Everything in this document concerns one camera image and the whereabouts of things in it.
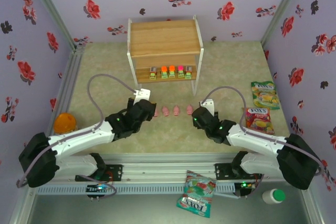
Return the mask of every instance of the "orange ball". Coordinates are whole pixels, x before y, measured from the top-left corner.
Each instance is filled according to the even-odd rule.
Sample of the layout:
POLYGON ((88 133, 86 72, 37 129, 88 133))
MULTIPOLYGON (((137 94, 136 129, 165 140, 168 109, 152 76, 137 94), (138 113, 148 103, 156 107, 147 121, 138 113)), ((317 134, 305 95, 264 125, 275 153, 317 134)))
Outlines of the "orange ball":
POLYGON ((76 119, 69 113, 60 114, 54 122, 54 131, 57 134, 65 134, 76 129, 76 119))

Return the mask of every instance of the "gray floor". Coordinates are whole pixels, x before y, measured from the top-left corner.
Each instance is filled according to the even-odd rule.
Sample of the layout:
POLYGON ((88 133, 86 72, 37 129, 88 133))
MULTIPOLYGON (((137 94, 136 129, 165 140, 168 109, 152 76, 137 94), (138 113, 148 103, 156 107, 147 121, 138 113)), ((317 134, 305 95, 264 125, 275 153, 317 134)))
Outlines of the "gray floor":
POLYGON ((114 223, 192 223, 192 224, 306 224, 310 223, 299 190, 283 183, 263 183, 248 199, 215 196, 210 219, 176 207, 181 195, 123 195, 100 202, 87 196, 38 196, 29 224, 114 224, 114 223), (267 205, 263 191, 280 188, 286 200, 267 205))

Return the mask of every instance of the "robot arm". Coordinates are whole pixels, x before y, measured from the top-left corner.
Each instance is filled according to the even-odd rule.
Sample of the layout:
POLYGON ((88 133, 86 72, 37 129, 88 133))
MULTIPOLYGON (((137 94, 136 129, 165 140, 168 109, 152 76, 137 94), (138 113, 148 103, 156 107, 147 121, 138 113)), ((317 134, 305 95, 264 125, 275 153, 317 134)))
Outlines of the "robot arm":
POLYGON ((200 103, 200 107, 193 112, 192 118, 194 126, 203 129, 206 136, 216 143, 243 147, 252 151, 252 153, 239 152, 234 158, 232 173, 237 178, 254 173, 274 175, 283 177, 294 187, 305 190, 320 166, 309 156, 286 145, 295 146, 318 159, 300 136, 291 134, 289 137, 283 137, 259 132, 252 133, 236 122, 220 121, 212 99, 200 103))
POLYGON ((69 178, 83 174, 96 178, 105 172, 105 164, 98 154, 72 156, 95 145, 110 143, 126 138, 140 130, 144 121, 154 116, 156 104, 149 102, 150 90, 141 89, 135 92, 135 99, 128 100, 127 109, 105 118, 102 124, 63 135, 46 137, 38 133, 29 141, 19 156, 19 161, 26 172, 37 155, 45 148, 52 146, 32 167, 27 175, 30 187, 41 186, 53 178, 69 178))

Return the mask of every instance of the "green bottle cap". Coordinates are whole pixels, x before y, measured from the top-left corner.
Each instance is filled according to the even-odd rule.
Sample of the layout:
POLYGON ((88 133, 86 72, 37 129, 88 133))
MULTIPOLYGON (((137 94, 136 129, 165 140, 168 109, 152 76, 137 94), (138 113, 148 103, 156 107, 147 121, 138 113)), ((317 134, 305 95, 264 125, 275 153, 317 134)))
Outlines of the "green bottle cap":
POLYGON ((286 195, 284 191, 277 189, 273 192, 273 197, 276 201, 284 201, 286 198, 286 195))

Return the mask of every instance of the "candy bag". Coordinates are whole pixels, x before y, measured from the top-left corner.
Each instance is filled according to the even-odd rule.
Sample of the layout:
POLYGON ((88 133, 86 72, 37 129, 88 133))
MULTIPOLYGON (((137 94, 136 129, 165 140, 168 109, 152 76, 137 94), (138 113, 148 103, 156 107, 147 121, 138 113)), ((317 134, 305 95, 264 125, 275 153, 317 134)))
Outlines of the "candy bag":
POLYGON ((274 135, 268 108, 246 108, 245 120, 247 128, 274 135))
POLYGON ((196 215, 210 218, 210 208, 215 188, 215 180, 188 170, 184 193, 178 199, 177 206, 196 215))
POLYGON ((257 107, 269 108, 271 110, 280 109, 275 85, 271 81, 251 82, 253 103, 257 107))

